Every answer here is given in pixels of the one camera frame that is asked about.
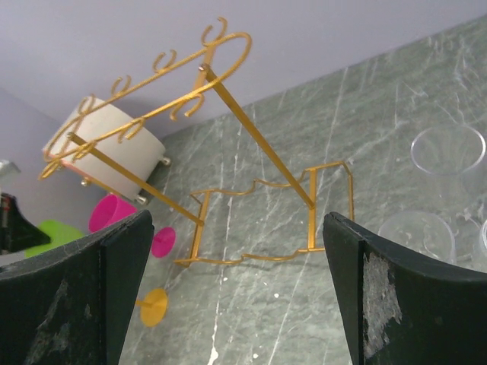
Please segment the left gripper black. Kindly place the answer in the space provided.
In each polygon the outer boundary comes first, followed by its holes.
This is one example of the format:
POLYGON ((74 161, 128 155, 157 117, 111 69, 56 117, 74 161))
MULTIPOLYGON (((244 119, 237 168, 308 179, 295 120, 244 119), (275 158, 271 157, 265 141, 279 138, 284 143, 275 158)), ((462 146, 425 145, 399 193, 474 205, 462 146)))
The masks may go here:
POLYGON ((24 251, 51 242, 50 237, 35 227, 21 213, 17 199, 1 194, 1 254, 24 251))

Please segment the pink plastic wine glass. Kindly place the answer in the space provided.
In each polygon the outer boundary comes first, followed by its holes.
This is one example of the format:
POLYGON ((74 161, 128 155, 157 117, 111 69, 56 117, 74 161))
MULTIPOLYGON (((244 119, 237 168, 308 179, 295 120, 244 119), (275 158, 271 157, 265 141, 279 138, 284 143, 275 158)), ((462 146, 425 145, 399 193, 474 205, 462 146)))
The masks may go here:
MULTIPOLYGON (((109 194, 102 198, 91 213, 88 229, 95 233, 137 212, 137 208, 122 200, 118 195, 109 194)), ((177 234, 172 227, 163 227, 153 238, 151 254, 156 258, 167 256, 173 249, 177 234)))

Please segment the green plastic wine glass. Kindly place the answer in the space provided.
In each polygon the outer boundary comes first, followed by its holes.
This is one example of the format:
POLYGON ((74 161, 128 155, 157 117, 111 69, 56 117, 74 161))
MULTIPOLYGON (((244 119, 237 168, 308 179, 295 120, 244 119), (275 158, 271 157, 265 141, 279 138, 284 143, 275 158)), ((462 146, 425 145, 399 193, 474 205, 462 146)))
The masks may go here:
POLYGON ((50 238, 50 243, 27 249, 25 258, 37 256, 85 236, 78 228, 56 220, 43 221, 37 227, 50 238))

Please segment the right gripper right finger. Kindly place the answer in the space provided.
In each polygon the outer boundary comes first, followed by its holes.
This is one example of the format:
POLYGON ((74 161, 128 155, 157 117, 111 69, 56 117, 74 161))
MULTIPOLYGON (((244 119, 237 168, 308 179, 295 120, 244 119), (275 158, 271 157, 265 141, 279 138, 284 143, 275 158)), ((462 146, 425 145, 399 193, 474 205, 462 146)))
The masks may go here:
POLYGON ((486 275, 407 249, 340 213, 323 241, 354 364, 484 364, 486 275))

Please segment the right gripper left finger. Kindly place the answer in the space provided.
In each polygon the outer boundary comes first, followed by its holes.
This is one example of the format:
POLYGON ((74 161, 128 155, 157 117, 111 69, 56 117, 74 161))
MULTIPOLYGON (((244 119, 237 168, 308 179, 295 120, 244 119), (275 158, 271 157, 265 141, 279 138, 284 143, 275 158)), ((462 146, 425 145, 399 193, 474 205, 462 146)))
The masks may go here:
POLYGON ((1 268, 3 364, 117 364, 154 235, 147 210, 1 268))

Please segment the orange plastic wine glass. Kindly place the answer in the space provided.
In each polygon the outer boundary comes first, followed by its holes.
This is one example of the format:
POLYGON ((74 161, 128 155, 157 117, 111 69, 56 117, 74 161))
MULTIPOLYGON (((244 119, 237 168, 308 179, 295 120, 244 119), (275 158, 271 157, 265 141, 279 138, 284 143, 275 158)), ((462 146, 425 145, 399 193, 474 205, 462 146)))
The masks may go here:
POLYGON ((147 327, 154 327, 161 322, 166 314, 167 293, 162 288, 155 288, 143 300, 136 300, 135 305, 140 308, 142 323, 147 327))

